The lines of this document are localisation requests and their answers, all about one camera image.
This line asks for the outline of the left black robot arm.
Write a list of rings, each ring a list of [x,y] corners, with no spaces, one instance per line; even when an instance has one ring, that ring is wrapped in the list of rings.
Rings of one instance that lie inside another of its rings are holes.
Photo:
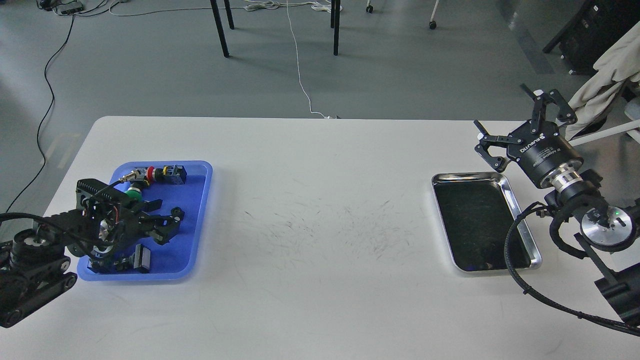
[[[151,251],[138,241],[151,237],[164,245],[179,232],[185,212],[153,215],[162,200],[151,202],[116,189],[96,178],[78,180],[77,206],[48,217],[7,212],[4,223],[32,219],[12,240],[1,243],[1,326],[10,328],[64,294],[76,284],[68,269],[74,256],[89,258],[98,274],[122,271],[147,273]]]

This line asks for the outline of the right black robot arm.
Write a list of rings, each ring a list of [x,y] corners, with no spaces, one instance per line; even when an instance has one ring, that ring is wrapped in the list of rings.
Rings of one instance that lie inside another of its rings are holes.
[[[639,237],[639,205],[624,208],[610,205],[599,191],[602,177],[594,170],[579,173],[583,158],[561,135],[557,123],[546,119],[546,108],[553,104],[558,107],[558,121],[567,125],[576,123],[574,110],[557,89],[531,91],[525,84],[521,88],[533,100],[534,107],[531,118],[512,132],[505,136],[491,135],[480,121],[474,120],[479,131],[475,151],[493,170],[502,173],[509,162],[514,162],[535,187],[551,189],[544,203],[531,203],[510,226],[503,246],[506,268],[525,295],[579,319],[637,337],[639,265],[615,271],[603,262],[598,251],[615,253],[630,248]],[[518,274],[510,256],[512,234],[530,214],[551,217],[549,235],[560,251],[594,262],[602,273],[594,284],[617,313],[618,321],[561,305],[535,290]]]

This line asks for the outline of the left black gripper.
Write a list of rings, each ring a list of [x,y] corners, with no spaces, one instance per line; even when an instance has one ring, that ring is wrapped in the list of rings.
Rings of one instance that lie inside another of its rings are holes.
[[[118,185],[118,178],[105,183],[82,178],[75,188],[76,208],[63,217],[63,244],[77,257],[90,261],[117,261],[142,237],[164,246],[179,232],[181,221],[169,215],[148,215],[162,207],[163,200],[136,202]]]

